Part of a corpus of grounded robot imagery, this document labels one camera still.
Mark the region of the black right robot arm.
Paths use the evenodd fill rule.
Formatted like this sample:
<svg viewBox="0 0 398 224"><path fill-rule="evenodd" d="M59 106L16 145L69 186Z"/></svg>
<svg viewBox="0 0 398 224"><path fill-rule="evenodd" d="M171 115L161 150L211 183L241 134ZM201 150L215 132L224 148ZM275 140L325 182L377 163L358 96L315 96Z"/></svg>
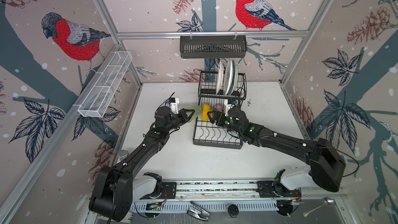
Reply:
<svg viewBox="0 0 398 224"><path fill-rule="evenodd" d="M246 113L233 107L225 115L220 111L206 113L211 123L226 128L241 141L285 153L310 166L314 183L329 192L338 192L346 163L329 141L303 140L277 133L263 125L249 122Z"/></svg>

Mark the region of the green glass tumbler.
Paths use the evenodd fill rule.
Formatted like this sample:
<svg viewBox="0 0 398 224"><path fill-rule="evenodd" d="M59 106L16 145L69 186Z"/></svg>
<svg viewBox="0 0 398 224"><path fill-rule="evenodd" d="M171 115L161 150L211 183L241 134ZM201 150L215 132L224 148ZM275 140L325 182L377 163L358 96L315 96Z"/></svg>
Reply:
<svg viewBox="0 0 398 224"><path fill-rule="evenodd" d="M195 120L200 115L202 115L202 109L199 105L194 105L186 108L186 111L189 113L190 120L189 122Z"/></svg>

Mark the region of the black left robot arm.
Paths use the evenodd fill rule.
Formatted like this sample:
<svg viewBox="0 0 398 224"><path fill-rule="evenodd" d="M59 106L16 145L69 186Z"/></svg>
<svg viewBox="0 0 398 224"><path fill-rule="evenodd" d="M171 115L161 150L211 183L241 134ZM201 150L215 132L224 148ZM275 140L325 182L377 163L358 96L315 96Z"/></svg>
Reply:
<svg viewBox="0 0 398 224"><path fill-rule="evenodd" d="M168 106L159 107L154 114L155 122L144 135L142 143L121 162L113 167L104 166L98 173L89 202L89 210L117 222L124 219L138 193L133 192L137 173L165 146L170 134L199 113L194 109L181 109L177 114Z"/></svg>

